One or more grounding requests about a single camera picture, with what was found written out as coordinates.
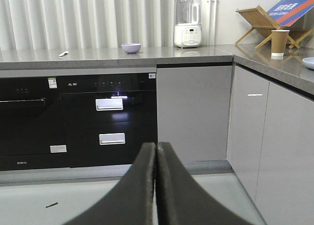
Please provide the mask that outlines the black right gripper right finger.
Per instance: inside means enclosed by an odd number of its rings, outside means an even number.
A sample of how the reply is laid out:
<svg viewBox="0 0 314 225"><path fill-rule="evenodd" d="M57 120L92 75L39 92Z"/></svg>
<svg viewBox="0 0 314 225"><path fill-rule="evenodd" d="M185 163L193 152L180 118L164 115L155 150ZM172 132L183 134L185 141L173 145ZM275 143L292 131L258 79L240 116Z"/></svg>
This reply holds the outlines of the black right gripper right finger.
<svg viewBox="0 0 314 225"><path fill-rule="evenodd" d="M168 142L157 144L157 216L160 225L247 225L208 194Z"/></svg>

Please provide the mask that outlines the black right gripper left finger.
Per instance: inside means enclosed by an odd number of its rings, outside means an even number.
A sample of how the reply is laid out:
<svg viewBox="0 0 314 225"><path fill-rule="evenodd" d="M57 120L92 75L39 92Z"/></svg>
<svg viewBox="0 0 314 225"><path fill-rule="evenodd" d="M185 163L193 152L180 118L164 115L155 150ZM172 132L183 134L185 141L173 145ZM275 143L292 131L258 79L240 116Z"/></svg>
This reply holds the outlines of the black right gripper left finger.
<svg viewBox="0 0 314 225"><path fill-rule="evenodd" d="M67 225L152 225L156 144L143 143L126 174Z"/></svg>

